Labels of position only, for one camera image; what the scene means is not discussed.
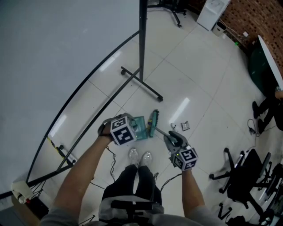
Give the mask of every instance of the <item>black pants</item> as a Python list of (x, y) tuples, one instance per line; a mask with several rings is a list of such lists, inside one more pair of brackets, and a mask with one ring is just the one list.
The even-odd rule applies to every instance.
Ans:
[(153, 195), (153, 202), (162, 205), (161, 192), (155, 185), (153, 174), (147, 166), (138, 169), (135, 165), (127, 166), (119, 178), (105, 189), (102, 200), (108, 197), (134, 195), (134, 179), (137, 171), (139, 183), (135, 196), (150, 200)]
[(267, 97), (260, 105), (259, 113), (262, 114), (268, 109), (264, 118), (264, 126), (266, 127), (274, 116), (278, 129), (283, 130), (283, 105), (281, 100), (274, 95)]

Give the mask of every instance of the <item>white sneaker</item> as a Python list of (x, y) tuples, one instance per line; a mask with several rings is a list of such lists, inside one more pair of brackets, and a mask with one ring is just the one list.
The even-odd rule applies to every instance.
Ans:
[(149, 151), (147, 151), (141, 157), (140, 166), (150, 167), (151, 162), (152, 162), (152, 154)]
[(130, 165), (136, 165), (138, 168), (139, 166), (139, 157), (138, 157), (138, 152), (135, 148), (131, 148), (129, 150), (129, 160), (130, 160)]

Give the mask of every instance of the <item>wire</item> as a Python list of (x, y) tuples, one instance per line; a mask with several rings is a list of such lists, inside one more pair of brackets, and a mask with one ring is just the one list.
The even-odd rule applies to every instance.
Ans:
[(152, 185), (152, 193), (151, 193), (151, 197), (150, 197), (151, 202), (153, 202), (153, 199), (154, 199), (154, 188), (155, 188), (155, 185), (156, 185), (158, 175), (159, 175), (159, 173), (155, 173), (154, 176), (153, 176), (154, 183)]
[(82, 223), (79, 223), (79, 225), (80, 225), (80, 224), (83, 224), (83, 223), (86, 223), (87, 221), (91, 222), (94, 218), (95, 218), (95, 215), (93, 215), (93, 216), (90, 217), (89, 219), (83, 221)]
[(45, 185), (45, 182), (46, 182), (46, 181), (43, 182), (43, 185), (41, 186), (41, 189), (40, 189), (40, 191), (39, 191), (39, 193), (38, 193), (38, 195), (37, 195), (38, 198), (39, 198), (39, 196), (41, 195), (41, 193), (42, 193), (42, 191), (43, 191), (43, 186)]
[(39, 183), (38, 186), (35, 188), (35, 190), (32, 191), (32, 193), (35, 193), (36, 189), (39, 188), (39, 186), (42, 184), (43, 182)]
[(167, 181), (164, 183), (164, 185), (161, 187), (160, 192), (162, 192), (162, 190), (163, 190), (163, 188), (165, 187), (166, 184), (168, 184), (171, 180), (175, 179), (176, 177), (178, 177), (178, 176), (180, 176), (180, 175), (182, 175), (182, 174), (181, 174), (181, 173), (180, 173), (180, 174), (177, 174), (176, 176), (174, 176), (174, 177), (170, 178), (169, 180), (167, 180)]
[(41, 190), (35, 192), (34, 195), (31, 197), (31, 199), (35, 198), (40, 192), (41, 192)]
[(111, 163), (111, 169), (110, 169), (110, 175), (113, 178), (114, 182), (115, 182), (115, 176), (113, 174), (114, 172), (114, 167), (115, 167), (115, 163), (116, 163), (116, 159), (115, 157), (117, 156), (114, 152), (112, 152), (109, 147), (106, 147), (108, 151), (110, 151), (113, 154), (113, 162)]
[[(252, 121), (252, 123), (253, 123), (253, 128), (249, 126), (249, 121)], [(255, 124), (255, 121), (254, 121), (253, 119), (251, 119), (251, 118), (248, 119), (248, 121), (247, 121), (247, 126), (248, 126), (248, 128), (249, 128), (249, 132), (250, 132), (251, 134), (254, 134), (254, 135), (255, 135), (255, 145), (252, 146), (252, 147), (250, 147), (250, 148), (247, 150), (247, 152), (249, 152), (249, 150), (250, 150), (251, 148), (256, 147), (256, 139), (257, 139), (257, 137), (260, 137), (260, 135), (261, 135), (262, 133), (264, 133), (264, 132), (266, 132), (266, 131), (268, 131), (268, 130), (273, 129), (274, 127), (277, 127), (277, 125), (275, 125), (275, 126), (273, 126), (273, 127), (271, 127), (271, 128), (268, 128), (268, 129), (264, 130), (262, 133), (259, 133), (259, 132), (256, 131), (256, 124)]]
[(239, 37), (245, 37), (244, 35), (239, 35), (235, 30), (233, 30), (231, 27), (228, 27), (223, 20), (221, 20), (221, 22), (229, 29), (231, 30), (232, 32), (234, 32), (237, 36)]
[(100, 187), (99, 185), (96, 185), (96, 184), (94, 184), (94, 183), (92, 183), (92, 182), (90, 182), (92, 185), (94, 185), (94, 186), (96, 186), (96, 187), (99, 187), (99, 188), (102, 188), (102, 189), (104, 189), (105, 190), (105, 188), (103, 188), (103, 187)]

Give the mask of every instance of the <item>stand base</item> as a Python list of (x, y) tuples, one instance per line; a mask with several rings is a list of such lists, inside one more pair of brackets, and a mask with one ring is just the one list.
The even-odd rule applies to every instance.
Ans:
[(183, 13), (183, 15), (186, 15), (186, 10), (176, 10), (174, 9), (173, 6), (168, 6), (168, 5), (165, 5), (165, 4), (158, 4), (158, 5), (148, 5), (147, 8), (165, 8), (165, 9), (168, 9), (172, 12), (172, 14), (174, 15), (176, 21), (177, 21), (177, 26), (178, 27), (181, 27), (182, 25), (180, 24), (180, 20), (179, 20), (179, 17), (177, 16), (176, 13)]
[[(121, 71), (121, 75), (125, 75), (126, 73), (128, 73), (129, 75), (133, 75), (132, 72), (128, 71), (127, 69), (125, 69), (124, 67), (121, 67), (122, 71)], [(157, 100), (159, 102), (163, 101), (163, 97), (157, 93), (153, 88), (151, 88), (148, 84), (146, 84), (145, 82), (141, 81), (137, 76), (134, 76), (134, 79), (136, 79), (137, 81), (139, 81), (142, 85), (144, 85), (146, 88), (148, 88), (150, 91), (152, 91), (156, 96), (157, 96)]]

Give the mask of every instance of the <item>person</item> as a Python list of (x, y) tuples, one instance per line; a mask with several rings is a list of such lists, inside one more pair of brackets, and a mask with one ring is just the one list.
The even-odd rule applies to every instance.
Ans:
[(267, 97), (260, 106), (254, 101), (252, 103), (253, 116), (257, 119), (263, 112), (268, 109), (264, 121), (258, 120), (258, 132), (261, 134), (271, 119), (274, 117), (278, 129), (283, 130), (283, 91), (276, 91), (274, 95)]
[[(41, 226), (77, 226), (84, 194), (93, 179), (104, 149), (112, 141), (109, 126), (103, 135), (84, 152), (64, 179), (53, 207), (41, 219)], [(139, 161), (138, 152), (132, 148), (128, 154), (130, 165), (103, 194), (99, 208), (99, 221), (88, 226), (104, 225), (154, 225), (154, 226), (224, 226), (217, 216), (205, 206), (201, 191), (191, 170), (182, 172), (182, 202), (184, 216), (164, 214), (161, 192), (155, 185), (149, 167), (152, 155), (146, 152)], [(136, 173), (139, 184), (133, 194)]]

